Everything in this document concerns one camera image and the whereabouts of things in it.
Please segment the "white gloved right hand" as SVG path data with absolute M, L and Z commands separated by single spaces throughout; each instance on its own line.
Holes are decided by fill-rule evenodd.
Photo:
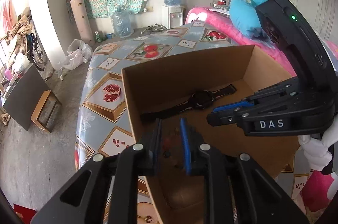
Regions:
M 323 175 L 337 172 L 337 117 L 321 139 L 316 139 L 315 135 L 301 135 L 298 142 L 312 170 Z

